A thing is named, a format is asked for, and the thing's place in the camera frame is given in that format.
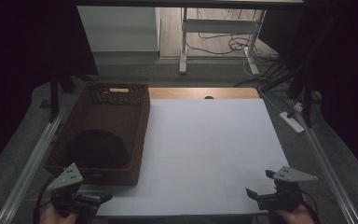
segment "metal frame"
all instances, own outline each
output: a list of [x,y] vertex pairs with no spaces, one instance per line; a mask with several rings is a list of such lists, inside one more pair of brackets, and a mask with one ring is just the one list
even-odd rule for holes
[[246,59],[251,68],[253,75],[258,75],[257,65],[253,58],[253,49],[258,33],[260,32],[261,24],[264,19],[266,10],[261,10],[260,15],[256,21],[222,21],[222,20],[199,20],[188,19],[187,8],[185,7],[182,21],[182,46],[179,60],[179,74],[186,73],[187,62],[187,33],[213,33],[213,34],[237,34],[237,35],[251,35],[249,47],[244,49]]
[[34,151],[32,152],[30,158],[25,164],[19,179],[17,179],[13,190],[10,192],[9,196],[7,197],[7,201],[5,202],[4,206],[0,211],[0,224],[10,223],[13,217],[16,215],[17,209],[19,208],[20,203],[24,198],[24,195],[31,184],[31,181],[34,178],[37,168],[39,167],[40,162],[45,156],[46,150],[48,149],[51,139],[53,138],[62,119],[69,111],[68,103],[70,101],[70,98],[71,97],[68,94],[65,94],[62,97],[60,113],[53,122],[48,123],[42,133],[42,136],[34,147]]
[[312,128],[309,128],[306,122],[302,119],[298,113],[295,113],[296,119],[300,124],[305,128],[307,139],[310,143],[310,148],[315,155],[316,161],[319,163],[324,176],[326,177],[327,183],[330,186],[333,194],[337,198],[337,202],[342,210],[344,217],[347,219],[350,224],[358,224],[358,213],[351,201],[351,198],[345,188],[342,186],[341,181],[339,180],[336,172],[333,169],[333,166],[330,163],[330,160],[327,158],[322,145],[319,143],[318,138],[316,137]]

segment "wicker basket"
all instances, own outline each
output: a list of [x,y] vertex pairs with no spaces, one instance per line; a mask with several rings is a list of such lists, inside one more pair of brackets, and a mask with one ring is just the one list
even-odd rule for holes
[[[150,111],[146,85],[86,82],[76,105],[52,149],[46,170],[59,174],[65,167],[60,160],[67,144],[90,129],[103,129],[123,139],[131,161],[121,169],[96,169],[86,176],[93,185],[136,185],[141,169],[145,132]],[[80,172],[88,170],[79,167]]]

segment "white wall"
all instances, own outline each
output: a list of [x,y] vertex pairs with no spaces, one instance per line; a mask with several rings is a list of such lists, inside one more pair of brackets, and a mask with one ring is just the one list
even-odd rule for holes
[[77,7],[92,51],[158,51],[159,8]]

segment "white paper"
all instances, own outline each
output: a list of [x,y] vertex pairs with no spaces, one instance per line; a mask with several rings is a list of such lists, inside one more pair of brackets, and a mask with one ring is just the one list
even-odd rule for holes
[[105,187],[98,216],[259,213],[245,189],[274,192],[265,170],[284,165],[260,99],[151,100],[138,185]]

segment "gray floor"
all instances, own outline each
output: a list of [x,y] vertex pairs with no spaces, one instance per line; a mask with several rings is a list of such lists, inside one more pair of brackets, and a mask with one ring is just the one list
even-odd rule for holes
[[[242,60],[190,60],[185,76],[178,75],[179,64],[177,60],[134,57],[112,58],[105,55],[96,57],[96,63],[100,72],[100,76],[96,78],[101,81],[146,83],[150,87],[233,87],[236,83],[244,80],[248,80],[248,82],[245,82],[241,87],[255,87],[258,84],[258,81],[252,81],[243,71]],[[268,64],[259,64],[259,69],[262,72],[266,71],[268,67]],[[72,104],[75,102],[83,83],[78,79],[75,79],[75,81],[77,88],[73,94]],[[272,91],[277,95],[267,93],[270,101],[281,110],[287,110],[287,105],[282,102],[285,89],[284,86],[273,89]],[[49,110],[39,108],[41,102],[49,98],[48,95],[48,83],[34,90],[33,102],[27,115],[0,156],[0,209],[48,123]],[[266,106],[289,164],[298,170],[317,175],[320,178],[320,181],[316,183],[302,184],[301,186],[315,198],[319,206],[319,216],[322,223],[346,223],[336,198],[329,189],[327,181],[310,150],[306,136],[294,133],[278,117],[279,112],[267,101]],[[320,142],[339,179],[350,194],[358,211],[358,161],[336,133],[324,122],[323,116],[319,113],[318,105],[315,105],[312,109],[312,120],[315,123],[313,130],[320,138]],[[29,187],[18,212],[14,216],[13,223],[31,223],[37,194],[48,177],[49,174],[42,167],[39,167],[31,187]],[[264,217],[261,217],[259,222],[267,223]]]

